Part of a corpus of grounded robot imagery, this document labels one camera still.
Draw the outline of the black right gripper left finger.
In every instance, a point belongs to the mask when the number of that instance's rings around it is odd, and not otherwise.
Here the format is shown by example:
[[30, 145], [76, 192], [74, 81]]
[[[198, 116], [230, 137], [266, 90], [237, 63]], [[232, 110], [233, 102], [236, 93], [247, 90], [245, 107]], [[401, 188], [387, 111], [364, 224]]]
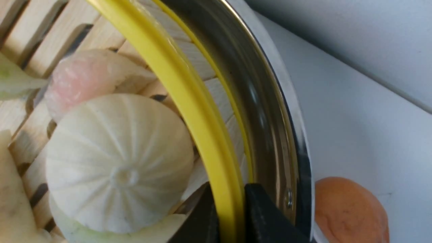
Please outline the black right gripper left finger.
[[219, 221], [211, 186], [208, 182], [191, 195], [194, 208], [169, 243], [219, 243]]

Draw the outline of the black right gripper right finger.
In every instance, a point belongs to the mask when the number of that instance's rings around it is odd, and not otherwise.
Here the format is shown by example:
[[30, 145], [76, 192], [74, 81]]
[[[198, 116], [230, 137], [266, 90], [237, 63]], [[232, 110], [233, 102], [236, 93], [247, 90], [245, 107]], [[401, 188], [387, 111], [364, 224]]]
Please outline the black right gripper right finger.
[[309, 239], [295, 228], [275, 206], [261, 184], [246, 184], [247, 243], [308, 243]]

